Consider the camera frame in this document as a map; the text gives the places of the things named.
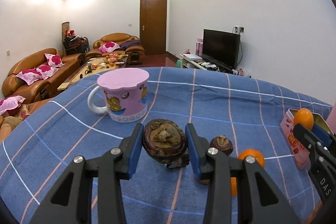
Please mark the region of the pink tin box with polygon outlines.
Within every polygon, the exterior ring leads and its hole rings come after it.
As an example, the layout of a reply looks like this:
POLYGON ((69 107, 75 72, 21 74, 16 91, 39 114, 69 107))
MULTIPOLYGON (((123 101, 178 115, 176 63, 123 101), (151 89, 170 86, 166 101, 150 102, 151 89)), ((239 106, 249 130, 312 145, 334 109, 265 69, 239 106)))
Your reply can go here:
POLYGON ((334 133, 326 121, 306 108, 288 109, 280 126, 299 169, 310 168, 309 154, 315 146, 329 149, 334 145, 334 133))

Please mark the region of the blue plaid tablecloth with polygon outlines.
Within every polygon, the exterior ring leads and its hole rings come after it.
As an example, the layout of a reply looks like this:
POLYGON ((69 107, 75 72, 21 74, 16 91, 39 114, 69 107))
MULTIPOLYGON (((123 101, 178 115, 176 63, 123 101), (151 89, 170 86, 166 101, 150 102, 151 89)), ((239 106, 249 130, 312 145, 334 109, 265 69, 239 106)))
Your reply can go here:
POLYGON ((226 73, 92 74, 1 141, 1 223, 335 223, 333 111, 226 73))

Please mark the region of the black television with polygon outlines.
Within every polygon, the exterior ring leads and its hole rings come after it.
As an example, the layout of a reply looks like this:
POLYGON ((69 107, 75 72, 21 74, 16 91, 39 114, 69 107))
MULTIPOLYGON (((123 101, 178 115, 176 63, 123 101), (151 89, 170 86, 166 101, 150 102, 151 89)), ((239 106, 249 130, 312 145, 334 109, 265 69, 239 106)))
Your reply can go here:
POLYGON ((232 32, 203 30, 202 58, 235 69, 238 64, 240 35, 232 32))

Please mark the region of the pink cartoon mug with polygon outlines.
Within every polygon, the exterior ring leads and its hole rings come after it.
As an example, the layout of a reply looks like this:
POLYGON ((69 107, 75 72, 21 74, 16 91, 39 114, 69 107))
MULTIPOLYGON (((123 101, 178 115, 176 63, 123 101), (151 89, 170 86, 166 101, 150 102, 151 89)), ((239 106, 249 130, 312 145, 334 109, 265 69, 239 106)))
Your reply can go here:
POLYGON ((131 123, 147 112, 147 81, 149 72, 140 68, 120 68, 108 71, 97 79, 97 87, 89 94, 87 104, 96 114, 108 114, 119 123, 131 123), (105 106, 98 107, 93 97, 102 92, 105 106))

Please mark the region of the long brown leather sofa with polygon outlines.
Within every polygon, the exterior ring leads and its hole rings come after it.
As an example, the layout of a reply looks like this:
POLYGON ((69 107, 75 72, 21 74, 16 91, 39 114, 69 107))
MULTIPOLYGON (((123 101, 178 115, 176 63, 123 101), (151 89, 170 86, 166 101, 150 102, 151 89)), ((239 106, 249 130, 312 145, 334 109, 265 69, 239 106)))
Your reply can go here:
POLYGON ((24 103, 53 97, 57 94, 58 87, 80 67, 82 59, 81 53, 63 56, 54 48, 35 52, 10 69, 2 84, 2 94, 6 98, 22 96, 24 103), (49 66, 45 53, 59 55, 64 65, 60 68, 49 66))

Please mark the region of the wooden coffee table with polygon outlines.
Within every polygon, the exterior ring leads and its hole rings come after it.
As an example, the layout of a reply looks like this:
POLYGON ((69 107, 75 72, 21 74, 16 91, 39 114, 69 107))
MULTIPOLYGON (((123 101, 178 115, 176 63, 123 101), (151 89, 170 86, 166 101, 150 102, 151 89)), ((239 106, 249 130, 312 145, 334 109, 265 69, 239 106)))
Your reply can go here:
POLYGON ((75 84, 80 79, 91 75, 100 75, 103 72, 111 71, 118 68, 124 68, 127 64, 128 55, 120 54, 113 57, 97 57, 91 58, 85 62, 78 70, 76 70, 68 79, 64 81, 59 87, 58 91, 66 90, 70 85, 75 84))

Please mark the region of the white tv stand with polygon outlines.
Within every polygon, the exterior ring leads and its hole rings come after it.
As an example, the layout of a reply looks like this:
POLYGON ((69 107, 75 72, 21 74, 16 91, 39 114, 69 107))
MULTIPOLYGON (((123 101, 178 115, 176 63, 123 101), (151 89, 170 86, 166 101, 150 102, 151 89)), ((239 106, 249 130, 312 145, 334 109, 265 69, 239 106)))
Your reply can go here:
POLYGON ((185 56, 184 54, 180 55, 180 62, 179 67, 180 68, 193 68, 193 69, 201 69, 205 71, 216 71, 216 72, 224 72, 229 73, 233 75, 238 75, 238 71, 235 69, 232 69, 228 66, 220 64, 213 64, 202 60, 192 60, 185 56))

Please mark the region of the pink floral cushion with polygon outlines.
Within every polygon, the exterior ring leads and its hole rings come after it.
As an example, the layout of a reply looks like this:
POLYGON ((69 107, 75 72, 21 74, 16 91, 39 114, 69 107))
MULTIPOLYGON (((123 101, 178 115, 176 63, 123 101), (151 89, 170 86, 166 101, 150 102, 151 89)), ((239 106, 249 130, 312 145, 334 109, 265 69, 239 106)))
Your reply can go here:
POLYGON ((53 55, 53 54, 45 53, 45 57, 47 59, 48 65, 51 66, 51 67, 60 68, 64 65, 63 62, 62 62, 62 59, 59 55, 53 55))

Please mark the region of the black shelf rack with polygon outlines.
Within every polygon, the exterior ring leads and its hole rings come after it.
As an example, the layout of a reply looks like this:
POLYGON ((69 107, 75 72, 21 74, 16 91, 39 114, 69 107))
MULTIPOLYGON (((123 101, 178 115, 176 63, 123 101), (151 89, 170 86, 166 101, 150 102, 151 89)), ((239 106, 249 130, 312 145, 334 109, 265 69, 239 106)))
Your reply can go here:
POLYGON ((83 36, 66 36, 63 40, 66 55, 81 53, 85 55, 90 51, 88 39, 83 36))

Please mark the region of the brown wooden door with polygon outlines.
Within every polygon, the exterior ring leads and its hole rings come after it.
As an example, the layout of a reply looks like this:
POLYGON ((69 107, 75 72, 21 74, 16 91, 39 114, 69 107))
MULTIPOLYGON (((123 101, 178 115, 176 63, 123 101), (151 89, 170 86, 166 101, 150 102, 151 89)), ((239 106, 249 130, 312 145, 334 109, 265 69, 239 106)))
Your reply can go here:
POLYGON ((139 36, 147 55, 166 52, 167 0, 140 0, 139 36))

